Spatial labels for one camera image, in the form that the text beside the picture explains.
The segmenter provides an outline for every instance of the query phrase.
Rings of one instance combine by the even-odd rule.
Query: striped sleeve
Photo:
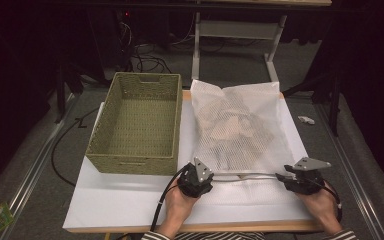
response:
[[[170,240],[170,238],[155,232],[147,232],[141,240]]]
[[[351,229],[345,229],[333,236],[323,238],[324,240],[358,240],[357,236]]]
[[[179,233],[176,240],[264,240],[262,232],[191,232]]]

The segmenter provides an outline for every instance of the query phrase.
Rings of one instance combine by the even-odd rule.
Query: woven storage basket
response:
[[[181,109],[180,75],[116,73],[86,156],[102,173],[173,175]]]

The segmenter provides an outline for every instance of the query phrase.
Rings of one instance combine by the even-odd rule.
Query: person's left hand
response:
[[[177,185],[177,179],[170,188]],[[166,218],[157,232],[174,239],[183,222],[189,217],[199,198],[185,196],[178,187],[169,190],[165,197]]]

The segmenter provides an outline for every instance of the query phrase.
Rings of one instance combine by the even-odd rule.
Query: hand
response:
[[[165,197],[166,218],[157,229],[157,233],[174,239],[183,222],[189,217],[192,208],[199,198],[185,196],[177,185],[177,179],[173,181]]]
[[[327,234],[334,235],[342,230],[342,226],[336,219],[336,202],[332,194],[324,189],[311,195],[295,194],[304,202],[308,211],[322,225]]]

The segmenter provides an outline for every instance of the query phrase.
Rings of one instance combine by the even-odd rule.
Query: white object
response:
[[[298,119],[299,119],[301,122],[303,122],[303,123],[308,123],[308,124],[310,124],[310,125],[314,125],[314,124],[316,124],[316,122],[315,122],[313,119],[311,119],[311,118],[309,118],[309,117],[307,117],[307,116],[298,116]]]
[[[221,89],[194,80],[191,94],[199,133],[194,157],[214,174],[220,171],[287,174],[283,166],[295,162],[280,119],[278,82]],[[276,178],[239,179],[234,174],[218,177],[223,182],[214,182],[214,194],[200,202],[260,205],[294,201]]]

